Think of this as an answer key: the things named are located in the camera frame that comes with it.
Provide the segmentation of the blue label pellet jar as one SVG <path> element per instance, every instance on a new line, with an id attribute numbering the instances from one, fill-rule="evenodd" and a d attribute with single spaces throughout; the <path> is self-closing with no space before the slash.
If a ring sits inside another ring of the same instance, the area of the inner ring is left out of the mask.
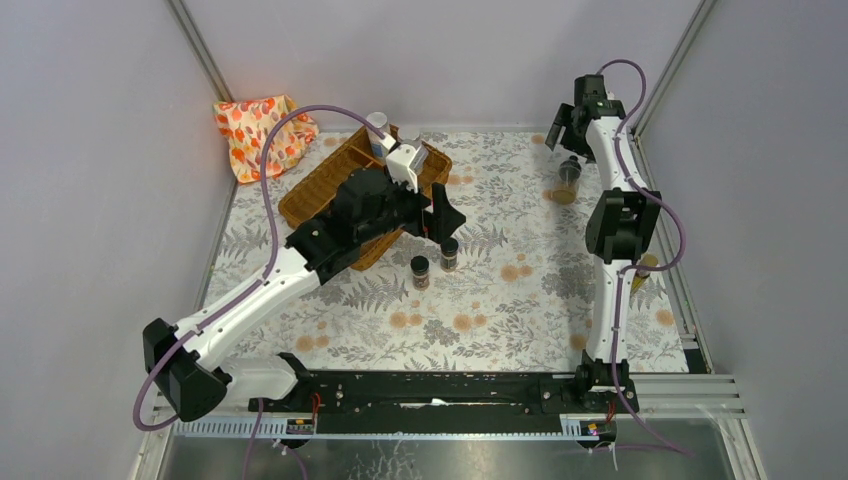
<path id="1" fill-rule="evenodd" d="M 420 173 L 423 165 L 429 155 L 429 151 L 423 144 L 421 130 L 418 127 L 404 125 L 397 130 L 398 139 L 403 145 L 411 146 L 415 150 L 415 158 L 411 164 L 411 168 Z"/>
<path id="2" fill-rule="evenodd" d="M 385 147 L 384 141 L 391 136 L 388 117 L 384 112 L 376 111 L 366 116 L 366 122 L 368 123 L 366 133 L 373 155 L 376 159 L 384 161 L 389 152 Z"/>

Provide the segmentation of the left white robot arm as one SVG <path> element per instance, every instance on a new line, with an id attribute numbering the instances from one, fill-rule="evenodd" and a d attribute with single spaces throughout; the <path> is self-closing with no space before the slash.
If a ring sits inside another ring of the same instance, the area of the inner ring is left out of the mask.
<path id="1" fill-rule="evenodd" d="M 279 357 L 238 360 L 233 348 L 276 309 L 350 268 L 365 244 L 398 230 L 442 244 L 465 221 L 441 183 L 424 194 L 376 169 L 354 171 L 241 285 L 174 324 L 156 318 L 145 326 L 143 387 L 156 386 L 183 422 L 225 400 L 274 399 L 285 410 L 301 409 L 311 387 L 293 367 Z"/>

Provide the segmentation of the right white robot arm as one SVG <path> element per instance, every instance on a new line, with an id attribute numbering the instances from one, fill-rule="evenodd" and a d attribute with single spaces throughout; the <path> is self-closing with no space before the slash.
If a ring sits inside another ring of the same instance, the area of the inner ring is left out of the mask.
<path id="1" fill-rule="evenodd" d="M 574 100 L 560 105 L 545 140 L 549 149 L 562 147 L 594 161 L 601 179 L 602 192 L 585 231 L 594 258 L 593 326 L 568 388 L 589 412 L 606 407 L 627 387 L 627 296 L 660 214 L 660 194 L 646 190 L 625 144 L 625 118 L 622 102 L 608 94 L 603 76 L 586 74 L 575 80 Z"/>

